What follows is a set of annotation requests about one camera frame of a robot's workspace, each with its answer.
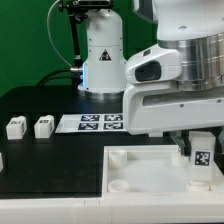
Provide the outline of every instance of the marker block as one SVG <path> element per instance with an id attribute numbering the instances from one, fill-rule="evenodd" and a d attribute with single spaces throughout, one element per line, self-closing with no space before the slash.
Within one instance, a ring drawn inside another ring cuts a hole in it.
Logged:
<path id="1" fill-rule="evenodd" d="M 54 130 L 54 117 L 40 117 L 34 125 L 35 138 L 50 138 Z"/>
<path id="2" fill-rule="evenodd" d="M 14 117 L 6 126 L 8 140 L 22 139 L 27 130 L 26 118 Z"/>

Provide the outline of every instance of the black and white marker sheet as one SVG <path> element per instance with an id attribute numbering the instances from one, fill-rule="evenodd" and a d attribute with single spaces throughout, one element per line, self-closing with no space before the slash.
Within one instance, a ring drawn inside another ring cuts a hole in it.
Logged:
<path id="1" fill-rule="evenodd" d="M 56 133 L 124 132 L 123 114 L 63 115 Z"/>

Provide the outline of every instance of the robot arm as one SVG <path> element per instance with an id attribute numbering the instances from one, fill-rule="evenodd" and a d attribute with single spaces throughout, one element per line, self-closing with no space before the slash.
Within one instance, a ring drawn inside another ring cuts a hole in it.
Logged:
<path id="1" fill-rule="evenodd" d="M 153 0 L 134 0 L 134 11 L 150 23 L 157 22 L 157 11 Z"/>
<path id="2" fill-rule="evenodd" d="M 223 126 L 224 1 L 135 0 L 134 5 L 148 21 L 157 15 L 158 44 L 127 63 L 125 128 L 144 134 Z"/>

